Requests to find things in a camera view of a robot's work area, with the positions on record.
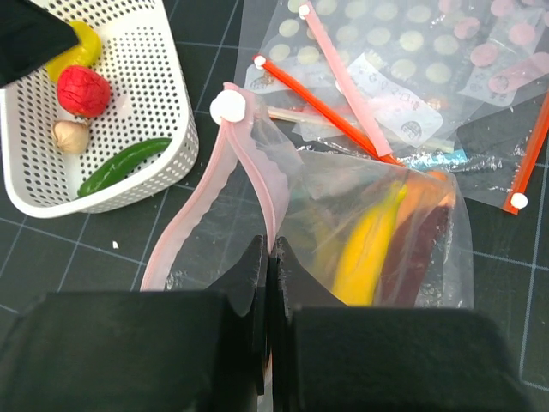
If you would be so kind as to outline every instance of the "toy tomato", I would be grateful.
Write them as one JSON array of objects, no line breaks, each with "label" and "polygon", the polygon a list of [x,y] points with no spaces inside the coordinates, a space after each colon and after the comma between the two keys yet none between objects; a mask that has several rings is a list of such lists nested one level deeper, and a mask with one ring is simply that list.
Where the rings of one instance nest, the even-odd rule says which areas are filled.
[{"label": "toy tomato", "polygon": [[67,112],[94,118],[105,111],[111,86],[103,77],[84,66],[69,66],[57,82],[57,99]]}]

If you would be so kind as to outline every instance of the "orange object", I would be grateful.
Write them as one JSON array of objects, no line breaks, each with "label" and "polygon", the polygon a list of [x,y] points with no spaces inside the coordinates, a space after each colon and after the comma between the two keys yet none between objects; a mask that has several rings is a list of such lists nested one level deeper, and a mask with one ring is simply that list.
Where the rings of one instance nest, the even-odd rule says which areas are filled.
[{"label": "orange object", "polygon": [[505,200],[504,210],[518,215],[519,209],[514,208],[511,205],[511,198],[515,193],[522,193],[526,191],[530,176],[534,170],[535,162],[540,155],[543,142],[546,140],[547,132],[549,131],[549,92],[546,94],[546,99],[543,102],[543,106],[540,110],[538,121],[535,124],[532,135],[528,139],[528,146],[526,147],[526,154],[522,158],[521,165],[519,166],[518,173],[515,176],[511,191]]},{"label": "orange object", "polygon": [[358,144],[367,154],[376,159],[377,161],[382,161],[384,163],[389,163],[391,165],[404,166],[403,163],[398,161],[395,157],[388,154],[385,156],[378,156],[376,149],[373,144],[370,142],[368,137],[362,133],[360,130],[352,126],[347,122],[343,117],[341,117],[336,111],[331,109],[323,101],[318,99],[314,94],[312,94],[307,88],[305,88],[301,83],[295,80],[293,77],[288,75],[284,70],[278,67],[273,62],[265,59],[266,62],[263,65],[263,68],[273,77],[275,77],[280,82],[287,85],[291,90],[298,94],[303,100],[317,109],[331,124],[333,124],[337,129],[341,130],[345,135],[347,135],[353,142]]}]

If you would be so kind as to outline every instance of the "perforated plastic basket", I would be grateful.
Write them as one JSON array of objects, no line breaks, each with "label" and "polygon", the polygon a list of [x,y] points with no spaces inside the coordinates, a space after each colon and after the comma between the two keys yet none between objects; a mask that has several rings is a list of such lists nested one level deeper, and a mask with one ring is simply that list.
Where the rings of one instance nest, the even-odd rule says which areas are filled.
[{"label": "perforated plastic basket", "polygon": [[[45,69],[0,95],[6,190],[28,215],[99,213],[137,202],[179,181],[198,155],[189,97],[161,0],[35,0],[54,15],[85,21],[103,42],[93,67],[112,87],[106,112],[91,127],[86,153],[63,154],[51,127],[73,119],[57,103]],[[170,137],[172,144],[122,182],[82,199],[81,183],[103,162],[133,143]]]}]

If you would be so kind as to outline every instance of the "green pepper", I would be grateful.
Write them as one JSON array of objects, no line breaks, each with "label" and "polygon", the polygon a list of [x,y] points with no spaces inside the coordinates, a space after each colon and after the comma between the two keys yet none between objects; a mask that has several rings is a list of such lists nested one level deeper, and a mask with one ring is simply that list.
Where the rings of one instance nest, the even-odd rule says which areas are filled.
[{"label": "green pepper", "polygon": [[85,197],[112,186],[136,168],[142,161],[166,150],[172,139],[158,138],[139,142],[106,161],[78,189],[78,197]]}]

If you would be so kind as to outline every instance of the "plastic bag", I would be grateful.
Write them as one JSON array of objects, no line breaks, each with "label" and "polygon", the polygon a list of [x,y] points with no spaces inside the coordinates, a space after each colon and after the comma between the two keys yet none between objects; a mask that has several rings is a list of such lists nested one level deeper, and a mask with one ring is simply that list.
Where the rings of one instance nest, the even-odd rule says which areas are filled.
[{"label": "plastic bag", "polygon": [[[269,56],[273,49],[280,49],[275,48],[276,46],[287,46],[285,50],[289,51],[291,74],[305,82],[305,86],[314,90],[317,95],[326,96],[323,97],[325,102],[343,110],[345,106],[339,102],[341,98],[335,90],[335,84],[324,84],[329,81],[329,74],[324,75],[323,84],[317,82],[319,76],[303,76],[312,73],[318,75],[318,70],[326,68],[326,64],[320,64],[314,70],[312,67],[315,63],[299,65],[299,56],[301,63],[310,63],[315,56],[318,56],[318,62],[325,62],[324,54],[312,40],[314,35],[311,28],[290,18],[301,3],[304,2],[296,0],[279,5],[269,26],[266,36],[268,41],[264,43],[262,50]],[[332,43],[337,47],[339,59],[350,64],[347,71],[358,87],[366,91],[366,95],[375,96],[370,106],[380,123],[388,126],[383,131],[395,154],[398,157],[406,156],[410,151],[401,152],[402,148],[408,145],[421,146],[419,153],[431,151],[435,154],[435,159],[439,157],[439,153],[435,153],[437,148],[441,148],[443,153],[451,153],[449,147],[455,139],[452,132],[459,125],[468,122],[483,101],[503,106],[512,102],[515,105],[546,91],[544,78],[538,79],[549,71],[544,64],[545,55],[534,54],[545,28],[545,10],[542,5],[542,2],[525,4],[435,0],[422,4],[375,3],[363,0],[315,2],[317,14],[328,29]],[[498,45],[496,57],[490,55],[494,45]],[[316,48],[319,52],[316,53],[311,48]],[[281,55],[275,53],[275,56],[280,60]],[[518,94],[494,93],[491,90],[490,93],[486,92],[490,85],[493,87],[495,74],[505,70],[509,72],[509,67],[518,67],[517,65],[524,65],[524,62],[529,62],[529,72],[526,77],[519,79],[522,87]],[[284,64],[284,60],[279,62],[279,65]],[[412,68],[413,76],[404,76]],[[285,108],[303,110],[299,100],[287,92],[281,92],[284,88],[266,73],[253,66],[249,70],[256,76],[269,78],[272,87],[279,89],[279,93],[268,96],[269,104],[281,103]],[[512,78],[513,76],[509,77],[511,80],[508,82],[500,83],[511,84]],[[260,92],[269,94],[269,86],[262,88]],[[413,103],[415,110],[410,112],[395,105],[394,93],[406,97],[408,103]],[[385,110],[378,110],[383,105]],[[481,114],[474,118],[501,108],[484,105]],[[431,132],[440,124],[441,116],[443,123],[433,135]],[[303,133],[306,141],[333,136],[330,135],[332,130],[325,131],[318,125],[300,125],[297,130]],[[393,136],[388,130],[393,132],[393,136],[398,136],[398,141],[391,139]],[[435,136],[438,142],[423,146],[423,143],[433,139],[431,136]],[[447,140],[448,144],[440,142],[443,140]]]},{"label": "plastic bag", "polygon": [[[299,261],[348,304],[473,305],[471,234],[451,175],[299,152],[260,99],[227,90],[244,96],[245,115],[235,116],[242,100],[234,94],[214,101],[212,112],[226,105],[238,120],[221,122],[206,172],[160,236],[142,290],[206,287],[267,233],[269,250],[277,234],[287,236]],[[272,410],[266,383],[261,411]]]}]

